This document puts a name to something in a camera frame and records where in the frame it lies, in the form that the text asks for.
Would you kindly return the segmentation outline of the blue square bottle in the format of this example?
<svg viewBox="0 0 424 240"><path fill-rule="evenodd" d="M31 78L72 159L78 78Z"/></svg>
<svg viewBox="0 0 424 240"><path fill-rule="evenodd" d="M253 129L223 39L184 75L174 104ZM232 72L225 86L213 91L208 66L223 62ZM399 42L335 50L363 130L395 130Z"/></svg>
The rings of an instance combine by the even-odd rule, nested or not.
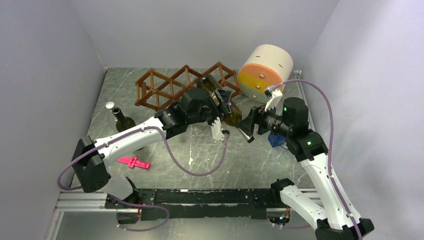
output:
<svg viewBox="0 0 424 240"><path fill-rule="evenodd" d="M281 147L285 149L285 141L286 141L285 137L275 134L273 132L270 132L267 139L273 148Z"/></svg>

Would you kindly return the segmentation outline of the brown wooden wine rack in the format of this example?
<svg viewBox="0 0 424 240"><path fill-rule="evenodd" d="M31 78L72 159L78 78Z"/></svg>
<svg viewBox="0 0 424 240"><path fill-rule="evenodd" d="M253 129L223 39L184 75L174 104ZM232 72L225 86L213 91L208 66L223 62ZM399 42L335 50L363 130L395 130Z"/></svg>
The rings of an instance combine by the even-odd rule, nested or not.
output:
<svg viewBox="0 0 424 240"><path fill-rule="evenodd" d="M135 82L135 106L146 107L156 112L181 99L189 89L196 87L201 77L217 74L218 83L231 91L234 98L242 93L237 72L217 62L207 70L200 72L184 65L171 76L150 68Z"/></svg>

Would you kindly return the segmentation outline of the dark green wine bottle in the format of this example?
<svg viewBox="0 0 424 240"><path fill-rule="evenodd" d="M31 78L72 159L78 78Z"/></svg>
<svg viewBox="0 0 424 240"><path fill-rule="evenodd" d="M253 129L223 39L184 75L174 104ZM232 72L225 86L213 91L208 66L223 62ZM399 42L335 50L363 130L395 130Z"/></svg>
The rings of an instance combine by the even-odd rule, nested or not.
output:
<svg viewBox="0 0 424 240"><path fill-rule="evenodd" d="M116 119L115 128L119 133L136 126L135 121L131 117L125 116L119 107L113 107L111 112Z"/></svg>

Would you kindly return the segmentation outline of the olive green wine bottle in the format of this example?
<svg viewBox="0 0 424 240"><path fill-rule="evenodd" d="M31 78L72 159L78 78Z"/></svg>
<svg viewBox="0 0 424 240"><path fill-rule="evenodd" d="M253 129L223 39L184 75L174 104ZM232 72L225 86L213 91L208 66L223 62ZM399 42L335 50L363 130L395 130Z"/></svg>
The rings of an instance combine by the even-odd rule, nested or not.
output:
<svg viewBox="0 0 424 240"><path fill-rule="evenodd" d="M236 128L248 143L255 139L242 130L242 111L232 101L230 90L224 89L211 74L201 77L196 86L209 94L209 98L217 110L216 117L211 122L212 136L215 140L224 138L226 132L222 129L223 122L227 126Z"/></svg>

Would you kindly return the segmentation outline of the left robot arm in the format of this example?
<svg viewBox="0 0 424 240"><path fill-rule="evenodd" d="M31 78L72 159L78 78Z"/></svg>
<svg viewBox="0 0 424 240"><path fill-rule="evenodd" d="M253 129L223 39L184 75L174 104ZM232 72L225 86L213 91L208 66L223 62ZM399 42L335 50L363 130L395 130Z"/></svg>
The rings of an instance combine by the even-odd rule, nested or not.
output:
<svg viewBox="0 0 424 240"><path fill-rule="evenodd" d="M222 129L221 121L230 113L230 99L229 90L216 89L209 93L201 88L191 88L180 101L143 123L96 140L88 135L82 137L70 164L80 182L80 189L85 193L102 190L118 197L124 207L134 207L139 194L128 179L113 176L108 165L147 145L166 142L197 123L206 122L212 128L213 139L226 142L229 131Z"/></svg>

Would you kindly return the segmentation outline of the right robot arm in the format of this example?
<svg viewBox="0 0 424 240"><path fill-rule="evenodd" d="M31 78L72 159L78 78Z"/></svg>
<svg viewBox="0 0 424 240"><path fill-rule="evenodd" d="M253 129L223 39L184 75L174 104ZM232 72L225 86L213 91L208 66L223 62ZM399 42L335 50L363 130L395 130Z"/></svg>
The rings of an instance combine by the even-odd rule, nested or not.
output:
<svg viewBox="0 0 424 240"><path fill-rule="evenodd" d="M270 202L284 204L297 212L313 229L318 240L361 240L375 226L355 209L329 163L330 151L319 133L309 127L309 109L304 100L289 97L283 101L282 114L265 105L252 107L239 128L252 137L271 132L285 138L286 147L312 180L322 204L305 196L295 184L279 179L271 184Z"/></svg>

